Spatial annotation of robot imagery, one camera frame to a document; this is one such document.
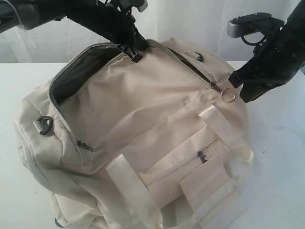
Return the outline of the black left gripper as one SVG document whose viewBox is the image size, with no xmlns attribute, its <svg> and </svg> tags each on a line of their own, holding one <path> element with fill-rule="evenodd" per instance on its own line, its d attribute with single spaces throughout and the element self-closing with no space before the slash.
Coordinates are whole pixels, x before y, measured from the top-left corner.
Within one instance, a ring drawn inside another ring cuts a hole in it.
<svg viewBox="0 0 305 229">
<path fill-rule="evenodd" d="M 68 19 L 108 39 L 131 61 L 138 63 L 141 51 L 149 43 L 135 27 L 131 9 L 140 8 L 139 0 L 71 0 L 67 6 Z"/>
</svg>

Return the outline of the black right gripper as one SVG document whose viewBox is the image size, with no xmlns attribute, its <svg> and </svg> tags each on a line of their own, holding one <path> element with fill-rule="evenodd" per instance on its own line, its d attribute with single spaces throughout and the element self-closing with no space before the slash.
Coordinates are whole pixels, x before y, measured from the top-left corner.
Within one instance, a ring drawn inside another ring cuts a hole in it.
<svg viewBox="0 0 305 229">
<path fill-rule="evenodd" d="M 266 92 L 285 85 L 303 65 L 303 25 L 287 23 L 267 40 L 261 51 L 229 77 L 240 97 L 252 102 Z"/>
</svg>

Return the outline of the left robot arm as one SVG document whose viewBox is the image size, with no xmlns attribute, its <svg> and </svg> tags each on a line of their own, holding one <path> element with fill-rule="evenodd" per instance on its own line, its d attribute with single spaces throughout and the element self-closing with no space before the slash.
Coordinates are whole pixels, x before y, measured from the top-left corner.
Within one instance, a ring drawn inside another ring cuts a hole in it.
<svg viewBox="0 0 305 229">
<path fill-rule="evenodd" d="M 142 58 L 148 42 L 135 26 L 132 9 L 143 12 L 145 0 L 2 0 L 0 31 L 32 30 L 68 18 L 113 43 L 133 62 Z"/>
</svg>

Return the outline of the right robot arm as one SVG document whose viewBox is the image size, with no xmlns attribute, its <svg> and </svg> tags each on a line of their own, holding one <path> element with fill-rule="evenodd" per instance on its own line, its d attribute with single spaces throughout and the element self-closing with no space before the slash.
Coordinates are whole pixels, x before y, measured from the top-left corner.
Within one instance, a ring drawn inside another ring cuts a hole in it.
<svg viewBox="0 0 305 229">
<path fill-rule="evenodd" d="M 260 12 L 236 17 L 227 34 L 254 46 L 253 57 L 229 77 L 242 87 L 240 97 L 252 102 L 266 92 L 288 83 L 305 65 L 305 2 L 298 3 L 287 21 Z"/>
</svg>

